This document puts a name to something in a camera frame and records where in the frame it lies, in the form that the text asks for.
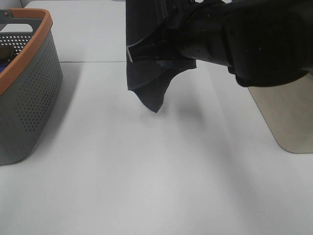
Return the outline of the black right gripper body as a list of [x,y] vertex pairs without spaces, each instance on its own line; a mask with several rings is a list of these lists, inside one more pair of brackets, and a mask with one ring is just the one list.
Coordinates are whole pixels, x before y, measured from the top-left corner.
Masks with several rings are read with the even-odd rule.
[[171,33],[161,24],[138,42],[126,45],[126,54],[132,63],[140,61],[191,61],[176,49]]

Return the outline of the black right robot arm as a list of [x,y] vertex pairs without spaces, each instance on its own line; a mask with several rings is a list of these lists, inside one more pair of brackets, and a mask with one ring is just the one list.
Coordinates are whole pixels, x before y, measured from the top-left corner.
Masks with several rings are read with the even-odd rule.
[[313,69],[310,0],[128,0],[127,82],[171,79],[201,60],[243,87],[293,82]]

